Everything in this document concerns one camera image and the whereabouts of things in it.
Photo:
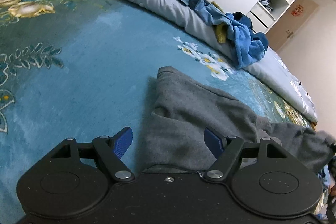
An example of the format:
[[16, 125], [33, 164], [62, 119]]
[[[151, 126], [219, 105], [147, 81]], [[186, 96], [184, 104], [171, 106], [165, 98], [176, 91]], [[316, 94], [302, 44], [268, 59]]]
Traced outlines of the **light blue floral quilt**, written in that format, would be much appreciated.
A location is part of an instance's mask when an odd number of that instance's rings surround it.
[[[128, 1], [154, 12], [182, 27], [185, 32], [204, 41], [232, 61], [228, 43], [220, 45], [217, 42], [214, 28], [207, 26], [193, 10], [183, 5], [181, 2], [177, 0]], [[269, 45], [263, 59], [245, 68], [237, 69], [248, 71], [261, 82], [268, 85], [311, 122], [315, 123], [318, 121], [311, 97], [308, 95], [299, 79], [290, 73], [280, 56], [272, 50]]]

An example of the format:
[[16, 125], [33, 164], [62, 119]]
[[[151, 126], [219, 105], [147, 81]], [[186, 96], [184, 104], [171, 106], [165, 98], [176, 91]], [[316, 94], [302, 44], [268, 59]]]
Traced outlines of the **green floral blanket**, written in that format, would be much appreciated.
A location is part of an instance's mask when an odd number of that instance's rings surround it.
[[123, 156], [142, 167], [142, 124], [160, 67], [222, 89], [272, 122], [309, 127], [278, 94], [183, 29], [126, 0], [1, 3], [1, 223], [24, 214], [17, 181], [67, 137], [133, 130]]

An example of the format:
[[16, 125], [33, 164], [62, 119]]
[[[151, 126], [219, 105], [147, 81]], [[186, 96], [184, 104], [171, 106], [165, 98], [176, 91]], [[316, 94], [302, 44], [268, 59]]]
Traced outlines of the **bright blue fleece garment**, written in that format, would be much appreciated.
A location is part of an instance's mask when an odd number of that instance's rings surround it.
[[217, 42], [228, 43], [232, 61], [245, 68], [264, 58], [269, 42], [264, 34], [252, 31], [252, 21], [240, 12], [225, 13], [208, 0], [177, 0], [193, 10], [201, 20], [214, 28]]

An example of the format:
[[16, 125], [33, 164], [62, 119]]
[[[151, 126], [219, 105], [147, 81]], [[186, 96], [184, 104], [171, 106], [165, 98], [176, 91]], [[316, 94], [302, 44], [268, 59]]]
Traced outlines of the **brown wooden door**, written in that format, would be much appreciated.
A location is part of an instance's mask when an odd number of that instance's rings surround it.
[[295, 0], [280, 19], [267, 31], [272, 50], [278, 52], [314, 14], [319, 5], [313, 0]]

